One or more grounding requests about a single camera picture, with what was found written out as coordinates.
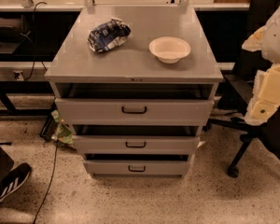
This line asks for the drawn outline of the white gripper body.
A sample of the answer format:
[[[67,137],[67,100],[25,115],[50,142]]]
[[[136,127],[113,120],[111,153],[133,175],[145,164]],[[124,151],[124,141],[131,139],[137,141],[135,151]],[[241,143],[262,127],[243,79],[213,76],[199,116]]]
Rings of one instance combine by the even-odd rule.
[[[280,107],[280,29],[260,27],[244,42],[242,49],[259,51],[264,60],[272,63],[267,71],[257,71],[245,113],[245,123],[258,126],[267,122]]]

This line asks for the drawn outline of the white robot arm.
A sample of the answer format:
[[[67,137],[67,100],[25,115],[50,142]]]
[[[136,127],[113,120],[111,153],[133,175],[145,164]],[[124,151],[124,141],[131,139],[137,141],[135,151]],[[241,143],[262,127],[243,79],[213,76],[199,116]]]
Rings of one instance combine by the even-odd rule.
[[[242,49],[255,52],[272,63],[267,71],[257,71],[245,122],[258,126],[268,121],[280,106],[280,6],[266,24],[252,34]]]

